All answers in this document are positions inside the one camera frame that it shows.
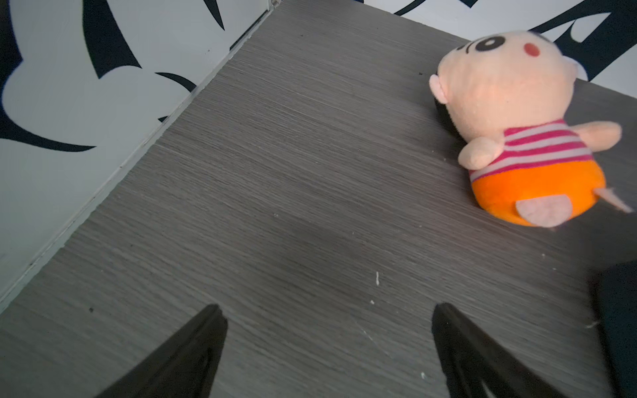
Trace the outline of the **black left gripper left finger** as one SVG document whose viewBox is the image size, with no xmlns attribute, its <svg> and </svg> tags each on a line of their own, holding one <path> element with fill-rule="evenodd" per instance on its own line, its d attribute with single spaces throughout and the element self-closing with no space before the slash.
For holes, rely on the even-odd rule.
<svg viewBox="0 0 637 398">
<path fill-rule="evenodd" d="M 227 330 L 221 308 L 208 305 L 97 397 L 209 397 Z"/>
</svg>

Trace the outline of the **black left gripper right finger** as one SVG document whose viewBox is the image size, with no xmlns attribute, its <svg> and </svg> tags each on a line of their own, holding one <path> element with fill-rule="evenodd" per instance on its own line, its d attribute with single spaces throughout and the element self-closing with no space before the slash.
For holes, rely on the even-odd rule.
<svg viewBox="0 0 637 398">
<path fill-rule="evenodd" d="M 450 303 L 431 331 L 451 397 L 563 397 Z"/>
</svg>

